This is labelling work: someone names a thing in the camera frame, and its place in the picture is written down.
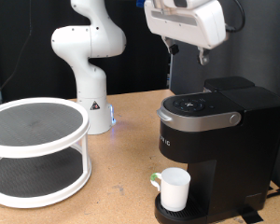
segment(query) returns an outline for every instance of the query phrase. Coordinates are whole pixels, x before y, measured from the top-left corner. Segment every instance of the white turntable organizer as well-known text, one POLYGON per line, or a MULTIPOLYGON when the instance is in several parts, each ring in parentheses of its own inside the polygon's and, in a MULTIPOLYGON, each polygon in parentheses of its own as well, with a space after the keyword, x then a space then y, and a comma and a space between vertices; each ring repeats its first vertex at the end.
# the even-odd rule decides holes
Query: white turntable organizer
POLYGON ((87 111, 74 102, 31 98, 0 105, 0 204, 46 206, 91 175, 87 111))

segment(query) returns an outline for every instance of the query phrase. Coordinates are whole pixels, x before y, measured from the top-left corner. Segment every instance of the black mat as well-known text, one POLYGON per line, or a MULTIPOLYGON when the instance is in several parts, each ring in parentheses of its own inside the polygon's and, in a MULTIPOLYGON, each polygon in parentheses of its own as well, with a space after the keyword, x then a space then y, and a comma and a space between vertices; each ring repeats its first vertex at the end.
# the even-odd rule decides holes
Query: black mat
POLYGON ((0 160, 0 192, 30 198, 48 195, 83 174, 82 155, 73 148, 42 157, 0 160))
POLYGON ((18 105, 0 112, 0 145, 36 146, 64 138, 77 130, 82 115, 67 105, 18 105))

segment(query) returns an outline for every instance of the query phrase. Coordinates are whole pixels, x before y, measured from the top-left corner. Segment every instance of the sticker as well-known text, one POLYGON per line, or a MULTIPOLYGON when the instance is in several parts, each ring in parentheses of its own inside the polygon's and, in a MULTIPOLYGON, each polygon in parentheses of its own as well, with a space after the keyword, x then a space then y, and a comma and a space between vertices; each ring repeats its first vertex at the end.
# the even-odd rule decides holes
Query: sticker
POLYGON ((91 110, 100 109, 100 106, 94 101, 91 110))

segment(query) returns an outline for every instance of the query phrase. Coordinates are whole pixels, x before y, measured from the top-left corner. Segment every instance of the white mug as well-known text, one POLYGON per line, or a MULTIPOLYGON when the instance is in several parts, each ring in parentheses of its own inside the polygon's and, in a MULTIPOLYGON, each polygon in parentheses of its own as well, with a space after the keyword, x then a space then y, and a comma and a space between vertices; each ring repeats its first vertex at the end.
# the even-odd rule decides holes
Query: white mug
POLYGON ((163 170, 161 174, 152 174, 150 182, 160 191, 156 177, 161 180, 161 205, 172 212, 183 210, 189 194, 189 173, 181 168, 171 167, 163 170))

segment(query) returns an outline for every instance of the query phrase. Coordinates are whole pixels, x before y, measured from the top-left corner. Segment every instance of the black curtain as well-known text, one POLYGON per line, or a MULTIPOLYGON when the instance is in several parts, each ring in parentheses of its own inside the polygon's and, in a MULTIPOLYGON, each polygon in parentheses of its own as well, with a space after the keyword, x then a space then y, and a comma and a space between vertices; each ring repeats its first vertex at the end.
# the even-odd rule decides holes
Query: black curtain
MULTIPOLYGON (((4 87, 7 101, 27 97, 76 98, 76 81, 70 66, 53 51, 54 30, 68 25, 87 25, 70 0, 31 0, 33 32, 18 72, 4 87)), ((0 0, 0 84, 15 69, 21 48, 29 34, 30 0, 0 0)), ((120 56, 95 59, 107 76, 107 93, 152 91, 166 88, 168 53, 158 35, 152 34, 142 8, 135 0, 105 0, 112 21, 127 37, 120 56)))
MULTIPOLYGON (((241 16, 235 3, 219 2, 226 23, 239 26, 241 16)), ((210 64, 198 65, 197 47, 179 43, 180 52, 174 56, 171 79, 175 94, 203 91, 208 78, 238 76, 280 96, 280 0, 240 2, 246 13, 245 28, 211 50, 210 64)), ((280 150, 273 181, 280 187, 280 150)))

